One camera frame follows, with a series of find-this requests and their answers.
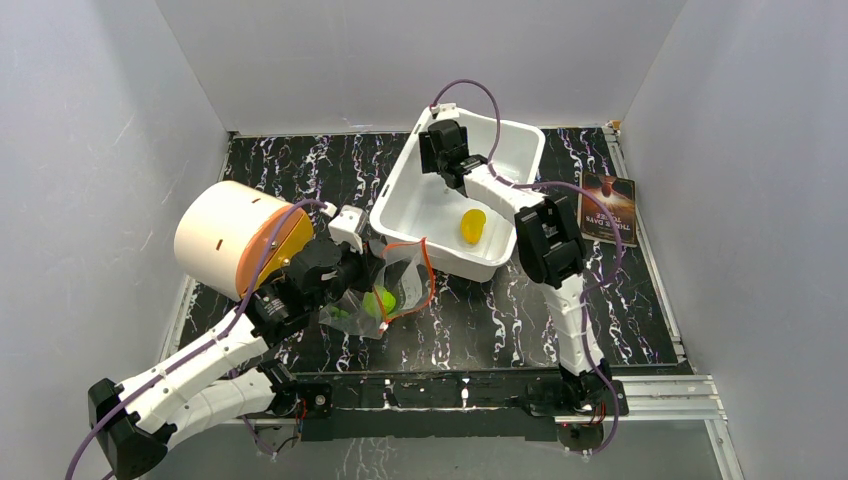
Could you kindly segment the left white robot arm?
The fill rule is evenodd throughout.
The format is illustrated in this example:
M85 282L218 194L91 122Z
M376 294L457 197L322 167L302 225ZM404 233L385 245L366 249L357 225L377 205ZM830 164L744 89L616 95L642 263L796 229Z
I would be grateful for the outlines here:
M304 330L348 293L370 293L385 266L383 242L313 239L203 336L150 370L88 390L92 439L116 479L137 479L182 441L222 422L268 413L316 413L325 384L303 383L269 360L240 371Z

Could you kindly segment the clear orange-zip bag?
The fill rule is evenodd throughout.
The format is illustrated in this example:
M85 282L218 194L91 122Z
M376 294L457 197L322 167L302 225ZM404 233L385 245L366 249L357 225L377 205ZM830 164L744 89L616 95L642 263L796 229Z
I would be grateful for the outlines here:
M320 324L348 335L379 339L392 321L422 310L433 300L435 275L425 237L413 242L376 243L375 246L377 255L385 260L385 266L377 274L375 285L369 292L378 288L390 291L397 301L395 310L388 316L371 316L362 307L365 293L347 291L340 300L329 303L320 311ZM353 319L332 321L330 306L348 310Z

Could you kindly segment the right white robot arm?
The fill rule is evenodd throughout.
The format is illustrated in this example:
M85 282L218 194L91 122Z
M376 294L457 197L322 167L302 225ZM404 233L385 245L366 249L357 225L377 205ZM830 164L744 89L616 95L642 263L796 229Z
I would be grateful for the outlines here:
M455 120L433 123L418 139L423 173L439 175L448 188L514 226L522 269L546 302L556 329L560 377L529 385L525 409L535 416L622 414L584 305L588 249L569 199L496 175L489 159L471 153L467 129Z

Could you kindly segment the white plastic bin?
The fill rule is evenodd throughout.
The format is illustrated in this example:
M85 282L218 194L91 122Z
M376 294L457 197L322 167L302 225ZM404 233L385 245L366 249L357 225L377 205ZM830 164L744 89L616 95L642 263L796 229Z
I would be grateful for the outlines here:
M545 146L545 135L539 128L510 120L496 125L492 117L459 107L457 111L459 116L451 120L467 128L472 154L488 154L496 144L493 163L502 178L517 184L535 180ZM418 134L434 122L428 107L424 108L384 181L369 223L391 243L425 237L434 269L487 282L508 263L516 245L514 213L498 206L494 193L520 193L495 181L486 167L476 175L484 186L477 187L472 198L449 189L438 174L423 174ZM470 209L483 210L487 216L477 245L467 244L460 235L460 220Z

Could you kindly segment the green wrinkled fruit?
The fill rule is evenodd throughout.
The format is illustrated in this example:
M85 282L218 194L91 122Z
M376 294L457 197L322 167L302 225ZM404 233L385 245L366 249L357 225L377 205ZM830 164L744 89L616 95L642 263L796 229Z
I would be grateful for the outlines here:
M362 307L371 316L388 316L395 310L396 304L395 296L382 288L365 293L362 299Z

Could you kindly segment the dark purple mangosteen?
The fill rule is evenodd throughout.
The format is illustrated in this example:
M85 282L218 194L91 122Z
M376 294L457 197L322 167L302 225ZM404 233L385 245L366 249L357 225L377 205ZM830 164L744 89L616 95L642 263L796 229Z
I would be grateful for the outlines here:
M334 322L351 321L353 319L352 314L348 310L337 306L330 306L329 314L330 319Z

